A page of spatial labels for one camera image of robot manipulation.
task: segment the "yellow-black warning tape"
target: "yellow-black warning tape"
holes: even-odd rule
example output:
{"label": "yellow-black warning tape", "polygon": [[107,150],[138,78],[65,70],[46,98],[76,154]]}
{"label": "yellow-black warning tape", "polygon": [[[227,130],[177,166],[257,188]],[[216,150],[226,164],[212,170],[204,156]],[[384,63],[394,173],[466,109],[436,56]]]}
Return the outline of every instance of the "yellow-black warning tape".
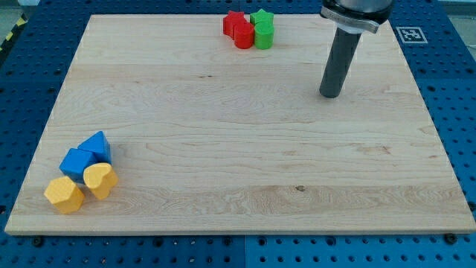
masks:
{"label": "yellow-black warning tape", "polygon": [[25,15],[22,15],[16,24],[13,26],[10,33],[7,34],[5,40],[0,45],[0,67],[3,65],[4,61],[7,59],[8,54],[10,53],[13,44],[19,38],[20,33],[23,31],[27,24],[27,19]]}

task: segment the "red block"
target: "red block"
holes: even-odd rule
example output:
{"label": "red block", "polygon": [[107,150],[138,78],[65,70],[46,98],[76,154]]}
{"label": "red block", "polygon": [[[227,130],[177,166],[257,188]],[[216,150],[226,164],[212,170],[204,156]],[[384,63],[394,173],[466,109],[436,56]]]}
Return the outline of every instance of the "red block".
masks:
{"label": "red block", "polygon": [[228,35],[234,39],[235,25],[246,22],[244,12],[228,11],[228,15],[223,18],[223,34]]}
{"label": "red block", "polygon": [[246,49],[254,44],[254,25],[249,22],[242,22],[235,25],[235,46],[237,48]]}

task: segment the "yellow hexagonal block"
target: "yellow hexagonal block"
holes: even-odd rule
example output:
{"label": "yellow hexagonal block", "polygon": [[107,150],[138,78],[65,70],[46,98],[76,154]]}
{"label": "yellow hexagonal block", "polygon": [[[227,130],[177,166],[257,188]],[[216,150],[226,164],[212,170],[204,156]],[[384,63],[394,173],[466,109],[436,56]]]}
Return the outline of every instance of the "yellow hexagonal block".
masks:
{"label": "yellow hexagonal block", "polygon": [[99,200],[105,199],[118,183],[118,176],[108,163],[98,163],[84,170],[84,183]]}
{"label": "yellow hexagonal block", "polygon": [[68,176],[51,180],[44,195],[63,214],[77,211],[84,200],[83,192]]}

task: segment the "wood grain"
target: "wood grain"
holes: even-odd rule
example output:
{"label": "wood grain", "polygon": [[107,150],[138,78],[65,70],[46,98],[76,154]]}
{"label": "wood grain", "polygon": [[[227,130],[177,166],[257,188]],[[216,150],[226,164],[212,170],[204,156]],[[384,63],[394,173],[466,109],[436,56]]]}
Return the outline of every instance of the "wood grain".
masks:
{"label": "wood grain", "polygon": [[[476,229],[388,23],[342,95],[316,89],[335,26],[275,16],[240,50],[221,16],[92,16],[6,226],[11,235],[424,234]],[[97,130],[119,183],[61,215],[43,198]]]}

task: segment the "metal robot end effector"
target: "metal robot end effector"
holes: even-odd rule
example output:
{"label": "metal robot end effector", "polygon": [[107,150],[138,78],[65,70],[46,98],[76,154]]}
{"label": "metal robot end effector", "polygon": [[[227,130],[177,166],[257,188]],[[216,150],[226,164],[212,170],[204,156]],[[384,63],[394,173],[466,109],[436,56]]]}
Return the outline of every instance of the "metal robot end effector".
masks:
{"label": "metal robot end effector", "polygon": [[339,96],[361,34],[375,34],[390,16],[393,3],[394,0],[323,0],[321,15],[337,23],[337,30],[319,88],[321,95]]}

